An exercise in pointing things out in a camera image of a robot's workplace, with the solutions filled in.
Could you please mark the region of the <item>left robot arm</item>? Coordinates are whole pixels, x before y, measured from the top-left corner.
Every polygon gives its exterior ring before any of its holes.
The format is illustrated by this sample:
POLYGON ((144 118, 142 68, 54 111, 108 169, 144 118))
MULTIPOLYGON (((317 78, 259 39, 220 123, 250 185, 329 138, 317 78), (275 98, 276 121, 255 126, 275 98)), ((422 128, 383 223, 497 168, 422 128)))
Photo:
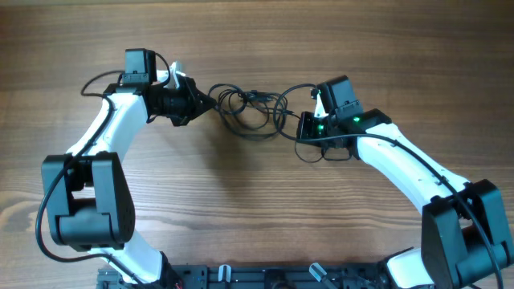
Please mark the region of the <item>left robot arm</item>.
POLYGON ((102 258, 126 288, 181 288, 182 278, 165 254, 136 231, 136 213, 122 161, 136 134, 156 117, 185 126, 215 108, 216 101, 197 89, 177 64, 157 69, 161 55, 144 48, 124 53, 124 70, 98 96, 99 114, 64 154, 49 155, 41 166, 44 197, 35 221, 40 251, 60 262, 102 258), (79 252, 73 259, 46 247, 42 224, 53 242, 79 252))

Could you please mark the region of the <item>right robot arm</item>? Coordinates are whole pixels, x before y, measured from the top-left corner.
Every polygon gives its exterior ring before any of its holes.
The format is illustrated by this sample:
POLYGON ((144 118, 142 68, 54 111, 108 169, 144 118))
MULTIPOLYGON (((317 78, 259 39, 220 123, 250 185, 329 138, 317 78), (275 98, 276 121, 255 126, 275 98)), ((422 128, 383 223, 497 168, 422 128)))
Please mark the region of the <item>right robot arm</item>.
POLYGON ((385 261, 392 288, 463 288, 513 264, 513 240, 500 190, 445 169, 410 142, 378 109, 365 111, 343 75, 311 85, 297 142, 349 155, 378 170, 422 217, 421 245, 385 261))

